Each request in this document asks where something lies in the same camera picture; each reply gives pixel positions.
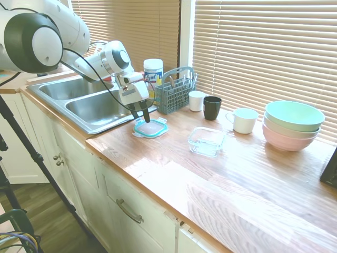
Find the blue container lid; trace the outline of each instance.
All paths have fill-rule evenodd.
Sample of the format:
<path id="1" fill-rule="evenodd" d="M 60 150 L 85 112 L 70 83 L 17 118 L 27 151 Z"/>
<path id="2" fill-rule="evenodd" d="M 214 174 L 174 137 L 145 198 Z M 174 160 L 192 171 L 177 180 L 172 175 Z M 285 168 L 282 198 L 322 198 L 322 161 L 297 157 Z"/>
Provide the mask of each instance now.
<path id="1" fill-rule="evenodd" d="M 150 120 L 149 123 L 142 119 L 136 119 L 136 125 L 133 128 L 134 135 L 137 137 L 156 138 L 169 130 L 166 122 L 167 120 L 163 118 Z"/>

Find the stainless steel sink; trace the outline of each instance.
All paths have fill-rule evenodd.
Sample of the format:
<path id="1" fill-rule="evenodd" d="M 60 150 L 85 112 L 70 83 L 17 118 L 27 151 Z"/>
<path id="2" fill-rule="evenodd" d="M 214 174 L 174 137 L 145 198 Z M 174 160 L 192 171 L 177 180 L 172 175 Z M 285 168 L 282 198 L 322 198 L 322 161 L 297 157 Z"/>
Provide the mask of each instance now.
<path id="1" fill-rule="evenodd" d="M 90 83 L 86 79 L 77 79 L 64 81 L 62 83 L 44 84 L 39 87 L 40 91 L 56 100 L 68 100 L 93 94 L 99 91 L 105 91 L 106 88 L 101 82 Z"/>
<path id="2" fill-rule="evenodd" d="M 117 84 L 106 85 L 120 99 Z M 100 133 L 134 119 L 101 82 L 90 83 L 80 76 L 31 85 L 28 89 L 89 134 Z"/>
<path id="3" fill-rule="evenodd" d="M 119 98 L 118 91 L 112 92 Z M 108 124 L 131 115 L 131 112 L 121 107 L 108 92 L 72 101 L 66 104 L 66 108 L 92 125 Z"/>

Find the white cup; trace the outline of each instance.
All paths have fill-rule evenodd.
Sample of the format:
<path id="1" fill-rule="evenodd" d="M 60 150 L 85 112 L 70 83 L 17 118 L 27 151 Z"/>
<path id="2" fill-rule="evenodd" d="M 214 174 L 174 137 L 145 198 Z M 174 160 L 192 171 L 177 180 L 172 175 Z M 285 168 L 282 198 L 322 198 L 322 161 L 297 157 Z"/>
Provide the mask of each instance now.
<path id="1" fill-rule="evenodd" d="M 233 124 L 234 131 L 243 134 L 248 134 L 253 131 L 258 117 L 258 112 L 248 108 L 238 108 L 235 109 L 234 112 L 226 114 L 226 119 Z"/>
<path id="2" fill-rule="evenodd" d="M 200 112 L 203 110 L 205 93 L 202 91 L 191 91 L 190 97 L 190 110 L 193 112 Z"/>

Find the window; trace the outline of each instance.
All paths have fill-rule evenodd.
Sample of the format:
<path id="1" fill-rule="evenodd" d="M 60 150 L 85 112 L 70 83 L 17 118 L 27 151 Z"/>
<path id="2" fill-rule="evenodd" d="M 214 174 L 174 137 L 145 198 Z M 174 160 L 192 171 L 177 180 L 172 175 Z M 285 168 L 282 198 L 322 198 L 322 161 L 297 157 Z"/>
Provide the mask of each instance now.
<path id="1" fill-rule="evenodd" d="M 136 71 L 149 58 L 177 67 L 179 0 L 72 0 L 73 11 L 97 40 L 121 41 Z"/>
<path id="2" fill-rule="evenodd" d="M 199 90 L 261 117 L 272 101 L 310 104 L 326 117 L 320 138 L 336 142 L 336 1 L 196 0 L 194 26 Z"/>

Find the wooden floor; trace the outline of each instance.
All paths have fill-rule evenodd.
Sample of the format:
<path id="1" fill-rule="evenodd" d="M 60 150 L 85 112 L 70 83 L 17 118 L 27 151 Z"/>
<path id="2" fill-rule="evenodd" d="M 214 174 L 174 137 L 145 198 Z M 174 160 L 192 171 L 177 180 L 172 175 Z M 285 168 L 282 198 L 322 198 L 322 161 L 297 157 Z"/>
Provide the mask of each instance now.
<path id="1" fill-rule="evenodd" d="M 50 184 L 13 185 L 14 193 L 28 213 L 35 234 L 42 236 L 45 253 L 106 253 L 95 239 L 88 239 Z M 0 193 L 6 211 L 11 207 Z"/>

